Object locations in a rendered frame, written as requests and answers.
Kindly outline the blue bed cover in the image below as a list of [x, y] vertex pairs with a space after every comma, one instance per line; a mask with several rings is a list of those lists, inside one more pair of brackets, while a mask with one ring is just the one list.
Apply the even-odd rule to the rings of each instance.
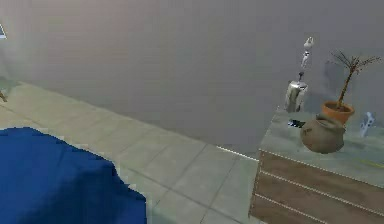
[[113, 162], [31, 127], [0, 130], [0, 224], [147, 224]]

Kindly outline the orange potted bare plant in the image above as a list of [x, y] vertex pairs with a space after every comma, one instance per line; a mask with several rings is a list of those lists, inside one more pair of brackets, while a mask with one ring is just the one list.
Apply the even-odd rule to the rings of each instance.
[[342, 125], [345, 125], [355, 113], [355, 108], [344, 102], [344, 98], [353, 75], [358, 75], [369, 65], [379, 63], [382, 58], [380, 56], [347, 56], [341, 50], [337, 53], [332, 52], [331, 55], [339, 65], [343, 66], [347, 70], [347, 76], [343, 81], [343, 86], [338, 98], [334, 101], [325, 101], [321, 105], [321, 112], [325, 116], [340, 122]]

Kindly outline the brown wooden chest of drawers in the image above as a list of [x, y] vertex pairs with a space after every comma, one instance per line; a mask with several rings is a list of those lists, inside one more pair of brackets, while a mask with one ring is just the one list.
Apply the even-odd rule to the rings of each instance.
[[260, 144], [248, 215], [265, 224], [384, 224], [384, 123], [362, 137], [353, 119], [344, 147], [320, 154], [289, 125], [314, 117], [275, 110]]

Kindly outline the brown round clay pot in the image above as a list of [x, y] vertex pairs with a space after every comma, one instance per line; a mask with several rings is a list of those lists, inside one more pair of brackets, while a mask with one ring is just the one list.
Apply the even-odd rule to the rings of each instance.
[[307, 121], [300, 131], [303, 145], [310, 151], [329, 154], [344, 146], [345, 128], [339, 121], [323, 114], [317, 114]]

